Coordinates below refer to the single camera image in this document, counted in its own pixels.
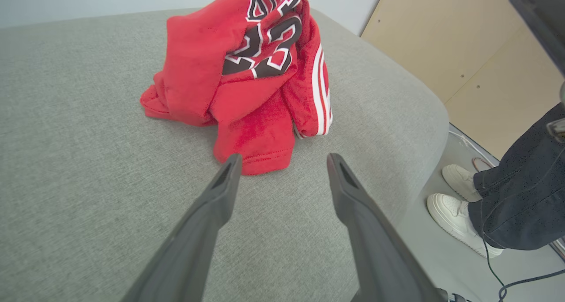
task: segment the sleeve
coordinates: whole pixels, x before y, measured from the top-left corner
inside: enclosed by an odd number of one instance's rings
[[[167,20],[163,71],[140,99],[147,116],[195,126],[216,123],[208,108],[226,53],[243,39],[248,4],[249,0],[216,0],[202,10]]]
[[[299,137],[326,135],[333,121],[328,70],[316,22],[309,18],[304,26],[296,44],[298,71],[282,92]]]

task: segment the beige wall panel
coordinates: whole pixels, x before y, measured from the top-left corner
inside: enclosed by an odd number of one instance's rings
[[[456,127],[500,159],[559,102],[562,83],[563,77],[524,25],[446,107]]]
[[[380,0],[362,38],[445,103],[521,24],[508,0]]]

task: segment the sofa cushion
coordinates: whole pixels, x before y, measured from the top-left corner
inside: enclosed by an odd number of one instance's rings
[[[0,30],[0,297],[117,301],[220,164],[216,127],[145,117],[166,19],[194,10]],[[290,167],[243,177],[218,234],[206,302],[349,302],[358,283],[331,203],[340,153],[393,223],[440,159],[436,96],[323,14],[334,114],[297,140]]]

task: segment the red jersey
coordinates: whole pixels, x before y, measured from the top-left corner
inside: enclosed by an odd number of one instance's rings
[[[167,20],[163,71],[141,96],[148,117],[218,125],[214,156],[242,173],[290,163],[294,131],[325,135],[328,72],[308,0],[216,0]]]

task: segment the shoe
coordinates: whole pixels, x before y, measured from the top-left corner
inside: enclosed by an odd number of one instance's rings
[[[470,203],[480,201],[482,196],[473,183],[473,174],[459,165],[447,165],[441,170],[446,183]]]
[[[486,258],[485,243],[475,231],[469,218],[468,201],[460,201],[445,194],[433,194],[428,197],[427,204],[430,215],[441,228]],[[503,250],[494,248],[488,243],[486,247],[490,258],[499,256]]]

